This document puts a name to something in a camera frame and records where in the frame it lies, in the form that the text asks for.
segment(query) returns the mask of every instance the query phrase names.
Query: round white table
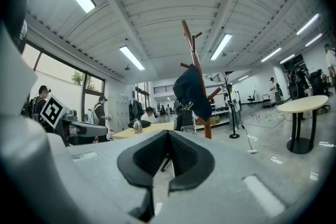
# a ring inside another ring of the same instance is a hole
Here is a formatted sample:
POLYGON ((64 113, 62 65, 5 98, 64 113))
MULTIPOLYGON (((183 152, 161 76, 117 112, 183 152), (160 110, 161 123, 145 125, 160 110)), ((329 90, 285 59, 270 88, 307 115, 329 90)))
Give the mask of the round white table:
POLYGON ((315 95, 296 99, 277 107, 281 112, 293 114, 292 138, 287 143, 287 149, 289 151, 296 154, 305 154, 313 149, 316 130, 316 111, 324 106, 328 99, 329 98, 325 95, 315 95), (313 122, 310 139, 300 138, 302 115, 304 112, 311 110, 313 111, 313 122))

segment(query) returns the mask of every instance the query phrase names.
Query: cart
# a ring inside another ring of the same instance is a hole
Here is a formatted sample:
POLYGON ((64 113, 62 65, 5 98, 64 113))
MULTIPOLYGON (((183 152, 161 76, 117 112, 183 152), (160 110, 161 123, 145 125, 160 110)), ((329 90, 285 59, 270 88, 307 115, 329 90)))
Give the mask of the cart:
POLYGON ((272 106, 271 99, 270 99, 270 96, 268 94, 264 94, 262 96, 262 105, 263 105, 264 108, 270 108, 272 106))

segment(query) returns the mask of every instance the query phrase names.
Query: white shirt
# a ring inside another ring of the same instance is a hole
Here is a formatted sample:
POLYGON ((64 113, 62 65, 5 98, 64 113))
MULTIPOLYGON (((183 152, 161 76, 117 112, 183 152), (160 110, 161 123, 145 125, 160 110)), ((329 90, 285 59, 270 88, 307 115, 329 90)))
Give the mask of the white shirt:
POLYGON ((278 92, 278 88, 277 88, 277 83, 276 82, 272 82, 272 85, 273 85, 273 87, 275 87, 275 92, 278 92))
POLYGON ((142 116, 141 116, 141 120, 142 121, 149 121, 150 123, 156 123, 156 118, 155 116, 152 114, 150 116, 148 116, 147 112, 144 113, 142 116))
MULTIPOLYGON (((231 100, 232 100, 232 104, 235 106, 235 111, 238 112, 240 110, 240 105, 239 105, 239 95, 237 92, 235 92, 234 90, 232 90, 231 92, 231 100)), ((226 103, 228 104, 230 101, 229 97, 227 97, 226 99, 226 103)), ((229 107, 229 112, 232 113, 231 111, 231 106, 228 104, 228 107, 229 107)))
POLYGON ((328 50, 326 55, 327 67, 332 67, 336 71, 336 56, 335 52, 332 50, 328 50))

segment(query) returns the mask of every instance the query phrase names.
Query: stand pole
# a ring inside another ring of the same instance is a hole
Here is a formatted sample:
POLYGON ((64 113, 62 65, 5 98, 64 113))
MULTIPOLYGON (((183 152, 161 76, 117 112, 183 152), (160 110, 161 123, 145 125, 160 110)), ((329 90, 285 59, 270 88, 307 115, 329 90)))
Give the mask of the stand pole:
POLYGON ((229 135, 229 137, 232 138, 232 139, 236 139, 236 138, 239 138, 240 135, 236 134, 236 131, 235 131, 235 113, 236 113, 236 111, 235 111, 235 106, 232 103, 231 94, 230 94, 230 91, 229 91, 229 84, 227 83, 226 78, 225 78, 225 84, 226 84, 227 93, 229 95, 229 104, 230 104, 231 111, 232 111, 232 123, 233 123, 233 134, 229 135))
MULTIPOLYGON (((196 36, 194 36, 194 35, 192 36, 190 34, 188 25, 187 25, 187 23, 186 23, 185 20, 182 21, 182 26, 183 26, 184 34, 185 34, 185 36, 187 38, 187 41, 189 43, 190 53, 191 53, 191 56, 193 58, 193 64, 197 68, 198 75, 199 75, 200 80, 201 80, 203 94, 206 97, 206 92, 205 92, 204 80, 203 80, 203 76, 202 76, 201 65, 199 63, 200 61, 199 61, 198 54, 197 54, 197 51, 196 51, 196 43, 195 43, 195 39, 197 37, 199 37, 202 33, 198 33, 196 36)), ((203 121, 203 125, 204 125, 205 138, 211 139, 212 136, 211 136, 210 120, 208 119, 207 121, 203 121)))

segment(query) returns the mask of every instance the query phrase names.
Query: box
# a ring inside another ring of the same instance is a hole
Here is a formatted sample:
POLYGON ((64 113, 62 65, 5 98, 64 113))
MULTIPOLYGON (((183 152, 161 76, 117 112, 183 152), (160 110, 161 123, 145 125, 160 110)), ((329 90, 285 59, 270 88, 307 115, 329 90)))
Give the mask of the box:
POLYGON ((220 122, 219 116, 213 116, 210 118, 210 124, 215 125, 220 122))

